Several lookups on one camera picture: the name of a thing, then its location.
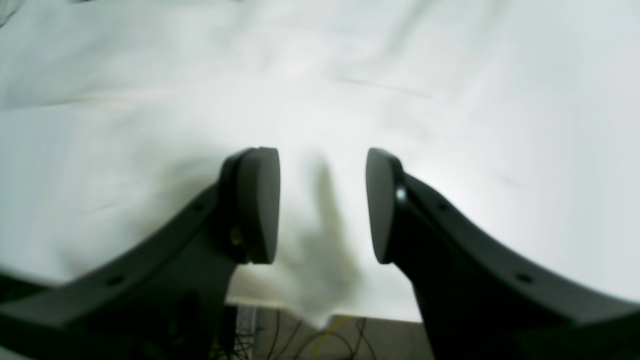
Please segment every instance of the screw hole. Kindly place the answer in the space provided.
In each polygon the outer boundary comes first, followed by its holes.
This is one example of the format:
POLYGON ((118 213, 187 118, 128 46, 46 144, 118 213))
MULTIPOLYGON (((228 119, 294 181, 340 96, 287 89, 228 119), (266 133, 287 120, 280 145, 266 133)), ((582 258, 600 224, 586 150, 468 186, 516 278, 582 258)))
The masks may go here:
POLYGON ((526 284, 532 284, 533 283, 533 278, 527 274, 517 274, 516 278, 518 278, 518 280, 526 283, 526 284))
POLYGON ((107 280, 107 286, 116 286, 124 282, 124 276, 118 275, 107 280))

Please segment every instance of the white fabric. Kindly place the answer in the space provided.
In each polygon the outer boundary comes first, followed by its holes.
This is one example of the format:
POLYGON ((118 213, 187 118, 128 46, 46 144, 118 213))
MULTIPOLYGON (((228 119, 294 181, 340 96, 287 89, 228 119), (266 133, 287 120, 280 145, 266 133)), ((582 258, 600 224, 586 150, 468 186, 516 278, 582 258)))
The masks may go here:
POLYGON ((420 321, 377 264, 370 147, 512 249, 640 299, 628 1, 26 0, 0 28, 0 264, 60 284, 277 147, 278 254, 230 302, 420 321))

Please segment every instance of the white tabletop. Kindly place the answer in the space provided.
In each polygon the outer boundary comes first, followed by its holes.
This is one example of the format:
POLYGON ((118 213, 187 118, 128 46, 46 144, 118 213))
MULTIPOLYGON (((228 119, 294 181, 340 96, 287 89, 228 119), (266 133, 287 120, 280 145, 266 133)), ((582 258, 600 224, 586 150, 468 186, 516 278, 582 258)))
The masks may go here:
POLYGON ((0 28, 0 266, 76 278, 277 147, 276 261, 228 301, 420 321, 371 246, 382 147, 513 250, 639 300, 637 8, 426 3, 26 0, 0 28))

